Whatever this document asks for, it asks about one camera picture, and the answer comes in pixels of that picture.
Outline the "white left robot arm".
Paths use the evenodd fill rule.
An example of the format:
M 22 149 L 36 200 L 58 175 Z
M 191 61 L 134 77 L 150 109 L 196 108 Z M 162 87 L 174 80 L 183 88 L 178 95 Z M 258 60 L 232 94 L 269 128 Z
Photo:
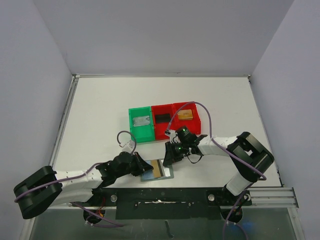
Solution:
M 55 171 L 47 165 L 14 187 L 14 202 L 25 220 L 37 217 L 55 205 L 88 202 L 95 206 L 102 199 L 99 189 L 114 184 L 123 176 L 137 177 L 151 170 L 153 166 L 138 152 L 125 151 L 113 160 L 95 163 L 87 170 Z

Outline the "gold card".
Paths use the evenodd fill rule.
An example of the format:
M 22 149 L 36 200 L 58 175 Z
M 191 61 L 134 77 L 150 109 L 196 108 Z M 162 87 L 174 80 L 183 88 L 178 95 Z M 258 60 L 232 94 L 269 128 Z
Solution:
M 177 112 L 177 117 L 180 121 L 192 121 L 194 119 L 191 109 L 182 109 Z
M 162 163 L 159 159 L 154 159 L 154 160 L 151 160 L 150 161 L 152 167 L 153 167 L 153 170 L 152 170 L 152 173 L 153 173 L 153 176 L 154 178 L 161 178 L 164 176 L 164 172 L 163 172 L 163 169 L 162 169 Z

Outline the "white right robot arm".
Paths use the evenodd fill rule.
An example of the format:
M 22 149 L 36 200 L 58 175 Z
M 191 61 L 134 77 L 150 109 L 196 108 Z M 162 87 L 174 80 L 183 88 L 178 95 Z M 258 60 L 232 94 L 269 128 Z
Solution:
M 257 181 L 265 181 L 266 170 L 274 163 L 274 156 L 251 133 L 238 136 L 197 136 L 186 126 L 167 130 L 170 140 L 165 143 L 163 166 L 171 166 L 190 155 L 200 158 L 208 155 L 227 156 L 234 163 L 237 173 L 225 185 L 223 200 L 230 205 L 241 198 L 241 193 Z

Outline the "grey-green card holder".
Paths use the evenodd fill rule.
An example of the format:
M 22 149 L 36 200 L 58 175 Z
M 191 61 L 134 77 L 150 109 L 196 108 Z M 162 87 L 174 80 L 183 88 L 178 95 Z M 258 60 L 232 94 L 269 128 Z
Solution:
M 164 160 L 163 159 L 158 159 L 158 160 L 160 160 L 160 162 L 161 162 L 161 167 L 162 167 L 164 176 L 163 177 L 159 177 L 159 178 L 154 178 L 153 171 L 150 170 L 150 171 L 144 172 L 141 175 L 140 180 L 142 182 L 151 182 L 151 181 L 159 181 L 159 180 L 173 179 L 174 178 L 174 171 L 173 171 L 172 166 L 165 167 L 165 166 L 163 166 L 163 161 Z M 151 160 L 147 160 L 146 162 L 151 165 Z

